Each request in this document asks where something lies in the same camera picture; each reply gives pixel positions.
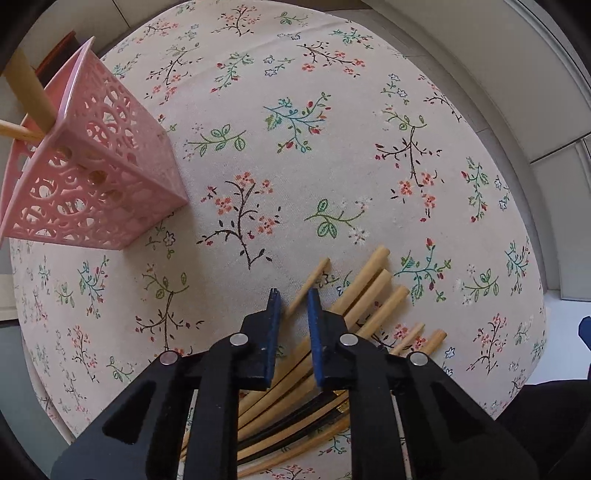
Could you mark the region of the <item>wooden chopstick lone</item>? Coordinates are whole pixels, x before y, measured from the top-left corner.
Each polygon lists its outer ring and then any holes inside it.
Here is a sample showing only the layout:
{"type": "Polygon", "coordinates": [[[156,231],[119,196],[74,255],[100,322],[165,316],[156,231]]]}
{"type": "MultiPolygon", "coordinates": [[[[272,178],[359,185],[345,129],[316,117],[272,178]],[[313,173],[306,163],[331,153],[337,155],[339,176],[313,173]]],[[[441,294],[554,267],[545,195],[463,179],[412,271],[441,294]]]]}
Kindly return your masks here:
{"type": "Polygon", "coordinates": [[[41,132],[50,132],[57,120],[57,110],[20,47],[13,52],[3,75],[11,91],[41,132]]]}

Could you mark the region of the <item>black chopstick gold band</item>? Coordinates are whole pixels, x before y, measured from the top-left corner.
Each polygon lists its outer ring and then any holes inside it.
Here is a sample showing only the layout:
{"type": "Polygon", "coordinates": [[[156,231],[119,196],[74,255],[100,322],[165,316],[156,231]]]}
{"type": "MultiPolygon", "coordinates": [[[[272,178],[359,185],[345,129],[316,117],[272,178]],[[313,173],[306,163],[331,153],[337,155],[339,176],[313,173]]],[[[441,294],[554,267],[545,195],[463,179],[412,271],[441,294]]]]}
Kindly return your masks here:
{"type": "Polygon", "coordinates": [[[339,397],[325,405],[310,417],[294,423],[293,426],[285,427],[276,434],[267,437],[259,443],[245,447],[238,451],[238,465],[255,461],[276,451],[283,451],[291,444],[304,439],[312,434],[318,433],[325,426],[334,424],[346,413],[349,412],[349,398],[339,397]]]}
{"type": "Polygon", "coordinates": [[[264,429],[263,433],[256,434],[250,439],[240,441],[238,443],[238,451],[242,450],[245,447],[249,447],[253,444],[259,443],[267,437],[270,437],[271,435],[280,432],[280,430],[285,427],[293,426],[294,423],[301,421],[304,418],[310,417],[311,414],[317,412],[318,409],[321,409],[325,405],[331,403],[332,401],[335,401],[335,399],[338,399],[342,396],[347,396],[349,398],[349,394],[346,393],[346,391],[341,391],[338,393],[322,393],[321,395],[318,395],[318,397],[315,397],[314,400],[311,400],[307,404],[304,404],[304,406],[301,406],[293,413],[288,414],[286,418],[283,418],[280,421],[277,421],[276,423],[271,425],[270,427],[264,429]]]}

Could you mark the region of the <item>floral tablecloth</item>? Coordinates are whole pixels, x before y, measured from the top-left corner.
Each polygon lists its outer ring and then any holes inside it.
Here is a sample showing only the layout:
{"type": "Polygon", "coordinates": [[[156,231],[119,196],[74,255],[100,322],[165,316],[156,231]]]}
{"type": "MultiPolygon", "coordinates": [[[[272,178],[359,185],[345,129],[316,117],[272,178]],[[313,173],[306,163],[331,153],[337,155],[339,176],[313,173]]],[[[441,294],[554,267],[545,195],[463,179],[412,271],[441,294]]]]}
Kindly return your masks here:
{"type": "Polygon", "coordinates": [[[53,478],[538,477],[499,420],[547,340],[536,255],[433,80],[360,25],[269,1],[187,1],[96,56],[165,130],[188,202],[121,250],[4,238],[68,441],[53,478]],[[267,390],[249,385],[252,314],[280,291],[274,378],[310,337],[307,295],[284,312],[318,262],[329,310],[380,245],[391,284],[342,317],[335,384],[294,409],[346,391],[349,412],[238,465],[239,402],[267,390]]]}

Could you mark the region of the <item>pink perforated utensil basket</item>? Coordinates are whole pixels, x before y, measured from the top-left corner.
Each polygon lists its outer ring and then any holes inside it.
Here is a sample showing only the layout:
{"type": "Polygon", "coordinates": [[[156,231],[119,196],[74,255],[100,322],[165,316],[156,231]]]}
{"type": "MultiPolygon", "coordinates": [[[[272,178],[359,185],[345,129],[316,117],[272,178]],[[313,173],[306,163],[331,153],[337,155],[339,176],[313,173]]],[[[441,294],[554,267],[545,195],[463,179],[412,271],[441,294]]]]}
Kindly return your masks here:
{"type": "Polygon", "coordinates": [[[51,132],[11,145],[2,238],[121,250],[188,202],[165,130],[91,46],[45,88],[51,132]]]}

